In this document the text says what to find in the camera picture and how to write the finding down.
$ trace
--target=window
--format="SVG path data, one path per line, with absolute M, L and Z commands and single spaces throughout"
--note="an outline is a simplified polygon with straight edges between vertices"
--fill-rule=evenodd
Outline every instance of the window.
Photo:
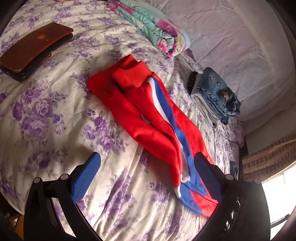
M 283 219 L 291 214 L 296 205 L 296 165 L 283 174 L 262 183 L 269 209 L 270 223 Z M 272 239 L 286 221 L 271 228 Z

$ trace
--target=gray folded garment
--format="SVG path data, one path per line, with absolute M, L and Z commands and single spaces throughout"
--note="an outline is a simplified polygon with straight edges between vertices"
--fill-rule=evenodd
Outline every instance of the gray folded garment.
M 207 119 L 209 124 L 213 129 L 216 129 L 219 123 L 219 119 L 216 117 L 215 113 L 209 108 L 203 97 L 200 93 L 197 92 L 197 85 L 200 80 L 202 74 L 196 75 L 196 80 L 192 89 L 192 92 L 190 96 L 196 103 L 197 108 L 199 111 L 204 115 L 204 117 Z

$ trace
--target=floral bed sheet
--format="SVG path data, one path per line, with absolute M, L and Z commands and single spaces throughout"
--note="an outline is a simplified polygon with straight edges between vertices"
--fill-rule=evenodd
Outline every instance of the floral bed sheet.
M 166 59 L 101 1 L 29 0 L 1 36 L 1 54 L 50 22 L 73 28 L 71 41 L 22 84 L 0 72 L 0 192 L 24 213 L 35 177 L 57 179 L 97 151 L 101 168 L 78 206 L 103 240 L 191 240 L 207 219 L 177 200 L 166 164 L 123 130 L 86 81 L 127 54 L 145 61 L 199 126 L 209 154 L 224 173 L 229 161 L 238 159 L 240 125 L 236 119 L 215 130 L 207 125 L 184 81 L 199 66 L 185 54 Z M 72 233 L 59 203 L 54 203 L 65 230 Z

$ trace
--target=leather purse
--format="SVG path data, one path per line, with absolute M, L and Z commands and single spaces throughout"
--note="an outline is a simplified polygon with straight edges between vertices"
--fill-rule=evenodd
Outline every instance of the leather purse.
M 51 52 L 73 37 L 73 29 L 49 23 L 34 30 L 0 57 L 0 70 L 18 82 L 24 82 Z

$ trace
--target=teal floral blanket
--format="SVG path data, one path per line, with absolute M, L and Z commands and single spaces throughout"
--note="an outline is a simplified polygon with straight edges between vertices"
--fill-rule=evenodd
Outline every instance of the teal floral blanket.
M 137 27 L 168 58 L 189 48 L 187 33 L 149 4 L 139 0 L 108 0 L 107 4 L 111 10 Z

